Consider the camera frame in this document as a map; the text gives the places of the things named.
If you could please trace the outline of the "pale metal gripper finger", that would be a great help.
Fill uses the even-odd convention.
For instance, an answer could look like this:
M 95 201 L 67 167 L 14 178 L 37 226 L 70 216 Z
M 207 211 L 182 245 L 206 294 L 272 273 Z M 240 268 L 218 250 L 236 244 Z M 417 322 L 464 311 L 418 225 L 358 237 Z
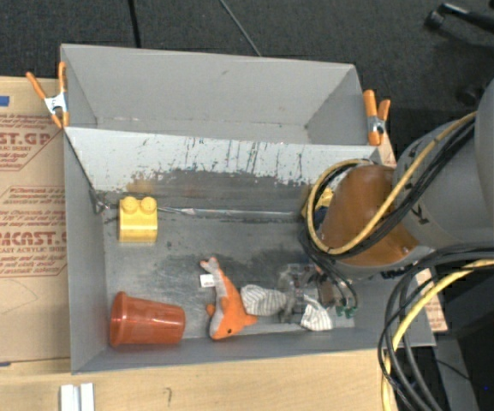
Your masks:
M 287 303 L 281 311 L 282 322 L 300 322 L 307 309 L 305 296 L 315 298 L 315 289 L 289 289 L 285 295 Z
M 306 288 L 314 279 L 315 269 L 311 265 L 287 264 L 278 272 L 278 289 Z

